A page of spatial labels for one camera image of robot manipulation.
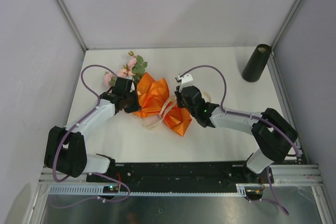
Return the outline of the cream printed ribbon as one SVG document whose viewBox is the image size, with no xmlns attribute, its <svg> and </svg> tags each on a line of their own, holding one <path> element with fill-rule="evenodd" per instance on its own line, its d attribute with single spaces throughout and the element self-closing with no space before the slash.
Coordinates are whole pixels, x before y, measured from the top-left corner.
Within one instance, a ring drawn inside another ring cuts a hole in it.
<svg viewBox="0 0 336 224">
<path fill-rule="evenodd" d="M 184 136 L 192 121 L 192 116 L 185 108 L 177 106 L 175 95 L 163 99 L 163 96 L 146 99 L 138 115 L 142 119 L 142 127 L 154 130 L 161 124 L 171 131 Z"/>
</svg>

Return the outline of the orange flower bouquet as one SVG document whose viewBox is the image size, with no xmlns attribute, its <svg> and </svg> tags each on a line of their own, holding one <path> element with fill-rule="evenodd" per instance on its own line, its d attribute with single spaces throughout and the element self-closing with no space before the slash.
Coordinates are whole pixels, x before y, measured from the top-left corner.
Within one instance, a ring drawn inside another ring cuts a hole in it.
<svg viewBox="0 0 336 224">
<path fill-rule="evenodd" d="M 110 88 L 117 77 L 129 78 L 135 81 L 141 110 L 134 115 L 142 119 L 142 126 L 154 130 L 164 124 L 172 132 L 184 136 L 191 121 L 191 115 L 185 108 L 177 106 L 177 100 L 170 93 L 165 78 L 155 80 L 147 71 L 148 63 L 142 56 L 132 51 L 128 52 L 131 59 L 123 65 L 118 74 L 110 71 L 104 73 L 104 82 Z"/>
</svg>

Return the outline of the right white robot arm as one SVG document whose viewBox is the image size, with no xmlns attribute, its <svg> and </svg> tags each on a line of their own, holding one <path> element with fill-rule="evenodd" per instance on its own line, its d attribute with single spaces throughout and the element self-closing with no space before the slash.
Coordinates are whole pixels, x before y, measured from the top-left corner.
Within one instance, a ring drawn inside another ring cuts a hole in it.
<svg viewBox="0 0 336 224">
<path fill-rule="evenodd" d="M 243 179 L 254 183 L 272 163 L 282 162 L 289 151 L 299 155 L 295 145 L 296 130 L 274 109 L 261 113 L 247 113 L 223 109 L 219 104 L 206 102 L 195 86 L 176 87 L 177 105 L 186 108 L 202 127 L 228 128 L 254 137 L 259 149 L 252 153 L 242 169 Z"/>
</svg>

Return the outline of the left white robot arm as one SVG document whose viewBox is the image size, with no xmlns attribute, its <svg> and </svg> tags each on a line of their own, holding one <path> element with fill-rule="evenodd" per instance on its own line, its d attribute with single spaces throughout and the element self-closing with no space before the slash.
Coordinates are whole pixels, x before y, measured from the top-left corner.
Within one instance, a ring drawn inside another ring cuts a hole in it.
<svg viewBox="0 0 336 224">
<path fill-rule="evenodd" d="M 97 173 L 103 181 L 112 181 L 116 175 L 114 160 L 102 154 L 87 154 L 86 139 L 119 111 L 141 110 L 136 88 L 133 80 L 118 77 L 115 85 L 99 96 L 99 104 L 85 115 L 64 127 L 54 126 L 48 134 L 44 165 L 74 178 Z"/>
</svg>

